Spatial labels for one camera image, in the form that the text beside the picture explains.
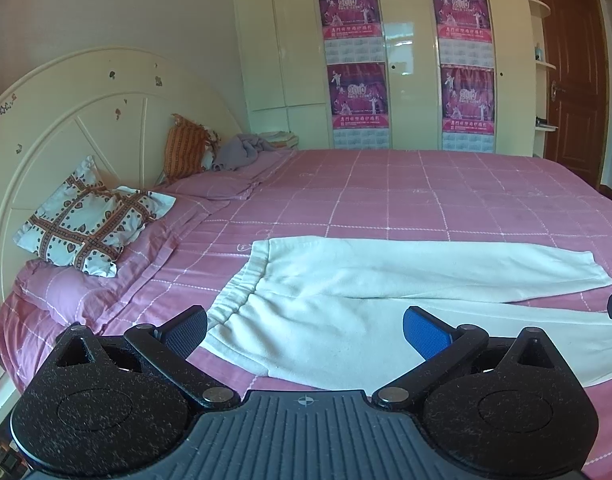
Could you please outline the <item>lower left purple poster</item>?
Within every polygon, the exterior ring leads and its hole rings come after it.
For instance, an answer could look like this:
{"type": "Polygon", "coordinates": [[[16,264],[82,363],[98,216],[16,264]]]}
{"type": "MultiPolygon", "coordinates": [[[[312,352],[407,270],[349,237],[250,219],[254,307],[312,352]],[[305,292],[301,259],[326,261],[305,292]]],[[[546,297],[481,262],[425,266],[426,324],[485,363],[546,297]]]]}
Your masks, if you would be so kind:
{"type": "Polygon", "coordinates": [[[385,64],[327,66],[333,146],[339,150],[387,150],[391,146],[385,64]]]}

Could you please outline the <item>purple poster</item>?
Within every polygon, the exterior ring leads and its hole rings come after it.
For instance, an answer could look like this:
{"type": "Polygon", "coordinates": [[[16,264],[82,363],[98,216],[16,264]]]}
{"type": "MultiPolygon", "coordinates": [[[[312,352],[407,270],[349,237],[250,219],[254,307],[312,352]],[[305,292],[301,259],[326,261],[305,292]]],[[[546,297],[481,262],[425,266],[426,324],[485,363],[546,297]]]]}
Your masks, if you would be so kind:
{"type": "Polygon", "coordinates": [[[327,66],[333,146],[339,150],[387,150],[391,146],[385,64],[327,66]]]}
{"type": "Polygon", "coordinates": [[[495,147],[495,78],[492,70],[440,66],[442,149],[492,153],[495,147]]]}
{"type": "Polygon", "coordinates": [[[492,70],[494,40],[487,0],[433,0],[441,66],[492,70]]]}
{"type": "Polygon", "coordinates": [[[379,0],[318,1],[328,65],[385,61],[379,0]]]}

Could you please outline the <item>upper left purple poster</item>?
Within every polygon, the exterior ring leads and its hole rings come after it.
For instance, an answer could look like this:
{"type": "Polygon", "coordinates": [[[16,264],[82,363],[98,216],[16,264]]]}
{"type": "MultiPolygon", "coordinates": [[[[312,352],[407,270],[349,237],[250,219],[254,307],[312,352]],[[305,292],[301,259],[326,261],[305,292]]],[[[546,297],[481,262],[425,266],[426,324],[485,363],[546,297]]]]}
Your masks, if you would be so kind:
{"type": "Polygon", "coordinates": [[[379,0],[318,1],[328,65],[385,61],[379,0]]]}

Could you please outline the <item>brown wooden door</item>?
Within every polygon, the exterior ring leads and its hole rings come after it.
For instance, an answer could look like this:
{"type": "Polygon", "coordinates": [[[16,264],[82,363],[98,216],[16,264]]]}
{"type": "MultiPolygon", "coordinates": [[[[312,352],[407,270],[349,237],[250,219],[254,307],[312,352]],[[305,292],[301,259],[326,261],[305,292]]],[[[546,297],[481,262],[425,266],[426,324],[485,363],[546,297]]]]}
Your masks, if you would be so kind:
{"type": "Polygon", "coordinates": [[[568,168],[593,188],[600,184],[608,137],[608,52],[600,0],[542,0],[548,78],[548,122],[556,127],[545,158],[568,168]],[[566,92],[550,99],[556,80],[566,92]]]}

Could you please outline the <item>grey crumpled cloth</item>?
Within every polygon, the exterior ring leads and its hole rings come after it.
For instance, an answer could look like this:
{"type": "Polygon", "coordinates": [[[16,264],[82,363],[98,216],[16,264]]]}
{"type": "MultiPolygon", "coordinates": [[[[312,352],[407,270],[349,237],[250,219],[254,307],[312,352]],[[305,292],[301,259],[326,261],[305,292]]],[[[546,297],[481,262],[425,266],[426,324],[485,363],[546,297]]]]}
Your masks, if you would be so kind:
{"type": "Polygon", "coordinates": [[[240,133],[228,140],[217,152],[212,170],[234,171],[250,166],[260,153],[273,152],[276,148],[266,139],[254,133],[240,133]]]}

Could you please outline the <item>lower right purple poster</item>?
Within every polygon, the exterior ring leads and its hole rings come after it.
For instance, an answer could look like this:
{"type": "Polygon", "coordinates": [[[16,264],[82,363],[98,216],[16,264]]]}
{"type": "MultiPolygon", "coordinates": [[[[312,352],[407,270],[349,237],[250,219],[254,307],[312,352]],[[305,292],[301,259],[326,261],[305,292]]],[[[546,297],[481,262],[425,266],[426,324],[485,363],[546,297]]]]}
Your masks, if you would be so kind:
{"type": "Polygon", "coordinates": [[[492,70],[440,66],[442,149],[492,153],[495,147],[495,78],[492,70]]]}

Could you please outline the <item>folded cream cloth stack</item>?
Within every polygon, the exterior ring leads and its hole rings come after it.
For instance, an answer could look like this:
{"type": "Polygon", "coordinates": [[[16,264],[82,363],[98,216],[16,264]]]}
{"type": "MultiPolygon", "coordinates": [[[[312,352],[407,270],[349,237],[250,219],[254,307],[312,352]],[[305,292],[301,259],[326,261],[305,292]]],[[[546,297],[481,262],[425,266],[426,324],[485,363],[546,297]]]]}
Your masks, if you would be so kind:
{"type": "Polygon", "coordinates": [[[289,131],[263,132],[259,136],[274,148],[297,148],[300,143],[298,136],[289,131]]]}

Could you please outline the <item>upper right purple poster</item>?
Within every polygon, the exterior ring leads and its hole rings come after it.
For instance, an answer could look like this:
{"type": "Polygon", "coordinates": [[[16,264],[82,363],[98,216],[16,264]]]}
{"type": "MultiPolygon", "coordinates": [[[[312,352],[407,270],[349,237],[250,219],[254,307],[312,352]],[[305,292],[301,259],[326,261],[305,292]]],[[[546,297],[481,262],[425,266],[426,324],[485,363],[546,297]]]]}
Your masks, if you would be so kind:
{"type": "Polygon", "coordinates": [[[494,40],[487,0],[433,0],[441,66],[492,70],[494,40]]]}

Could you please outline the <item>pink pillow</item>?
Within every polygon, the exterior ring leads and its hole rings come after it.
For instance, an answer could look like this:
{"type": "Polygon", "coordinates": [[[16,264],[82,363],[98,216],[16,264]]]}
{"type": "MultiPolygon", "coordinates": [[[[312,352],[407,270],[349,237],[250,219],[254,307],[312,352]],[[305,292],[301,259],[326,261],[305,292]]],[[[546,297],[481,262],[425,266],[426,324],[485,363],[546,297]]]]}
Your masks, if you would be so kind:
{"type": "Polygon", "coordinates": [[[244,171],[206,172],[165,185],[157,192],[175,203],[124,245],[112,278],[30,260],[16,277],[11,298],[62,326],[79,322],[97,332],[164,266],[184,235],[229,202],[246,200],[260,180],[244,171]]]}

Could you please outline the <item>white sweatpants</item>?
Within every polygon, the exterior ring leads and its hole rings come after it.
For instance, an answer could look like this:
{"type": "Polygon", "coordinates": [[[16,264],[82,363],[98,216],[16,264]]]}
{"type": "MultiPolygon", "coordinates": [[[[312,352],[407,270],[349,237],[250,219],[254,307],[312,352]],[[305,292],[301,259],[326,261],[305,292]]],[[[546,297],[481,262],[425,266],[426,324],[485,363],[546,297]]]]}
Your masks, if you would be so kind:
{"type": "Polygon", "coordinates": [[[257,376],[373,392],[422,361],[402,332],[415,306],[497,337],[541,328],[591,387],[612,379],[612,320],[533,300],[611,283],[590,252],[534,244],[259,240],[208,309],[203,347],[257,376]]]}

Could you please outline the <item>white brown patterned pillow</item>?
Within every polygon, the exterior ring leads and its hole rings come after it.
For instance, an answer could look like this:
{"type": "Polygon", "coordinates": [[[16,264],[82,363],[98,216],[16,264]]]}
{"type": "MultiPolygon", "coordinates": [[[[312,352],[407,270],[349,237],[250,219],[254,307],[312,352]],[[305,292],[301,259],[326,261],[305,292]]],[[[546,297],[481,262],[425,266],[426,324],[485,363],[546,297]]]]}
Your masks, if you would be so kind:
{"type": "Polygon", "coordinates": [[[16,231],[19,248],[54,266],[72,266],[115,278],[117,261],[146,226],[160,220],[176,198],[138,188],[107,188],[92,156],[16,231]]]}

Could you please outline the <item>cream corner shelf unit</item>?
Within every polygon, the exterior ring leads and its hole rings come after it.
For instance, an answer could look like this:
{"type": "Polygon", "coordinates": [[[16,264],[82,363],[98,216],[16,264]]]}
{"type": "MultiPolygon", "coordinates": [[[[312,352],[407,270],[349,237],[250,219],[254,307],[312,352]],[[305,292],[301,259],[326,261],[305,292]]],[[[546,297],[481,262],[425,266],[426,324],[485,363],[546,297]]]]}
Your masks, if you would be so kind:
{"type": "Polygon", "coordinates": [[[545,153],[547,136],[556,132],[548,122],[548,78],[556,66],[547,61],[545,50],[544,21],[551,13],[550,6],[542,0],[527,0],[532,19],[534,58],[536,64],[536,119],[533,155],[542,157],[545,153]]]}

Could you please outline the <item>cream glossy wardrobe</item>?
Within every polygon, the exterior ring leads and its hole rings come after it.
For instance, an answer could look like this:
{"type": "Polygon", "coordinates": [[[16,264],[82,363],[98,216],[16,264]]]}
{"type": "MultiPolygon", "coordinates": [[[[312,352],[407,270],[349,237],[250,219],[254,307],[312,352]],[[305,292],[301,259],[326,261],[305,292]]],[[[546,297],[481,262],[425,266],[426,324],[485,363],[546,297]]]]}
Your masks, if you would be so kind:
{"type": "Polygon", "coordinates": [[[234,0],[248,120],[300,146],[532,154],[528,0],[234,0]]]}

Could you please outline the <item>orange striped cushion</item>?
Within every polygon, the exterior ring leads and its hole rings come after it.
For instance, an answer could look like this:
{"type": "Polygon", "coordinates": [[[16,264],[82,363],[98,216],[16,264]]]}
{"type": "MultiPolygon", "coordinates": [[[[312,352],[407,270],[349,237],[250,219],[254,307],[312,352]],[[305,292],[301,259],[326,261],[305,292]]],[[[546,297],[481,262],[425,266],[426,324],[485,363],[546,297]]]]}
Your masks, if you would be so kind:
{"type": "Polygon", "coordinates": [[[174,124],[168,132],[163,167],[169,183],[202,172],[208,147],[208,131],[203,126],[179,114],[172,118],[174,124]]]}

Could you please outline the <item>cream wooden headboard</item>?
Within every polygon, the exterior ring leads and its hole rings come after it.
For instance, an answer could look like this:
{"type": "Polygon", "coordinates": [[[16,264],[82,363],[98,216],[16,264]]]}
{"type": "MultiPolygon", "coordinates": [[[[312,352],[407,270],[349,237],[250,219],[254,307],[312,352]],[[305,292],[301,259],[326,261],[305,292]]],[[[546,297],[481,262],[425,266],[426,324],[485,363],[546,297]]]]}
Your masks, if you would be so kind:
{"type": "Polygon", "coordinates": [[[103,182],[149,188],[161,177],[172,120],[241,132],[221,96],[161,55],[128,47],[71,53],[0,96],[0,304],[29,252],[15,231],[87,156],[103,182]]]}

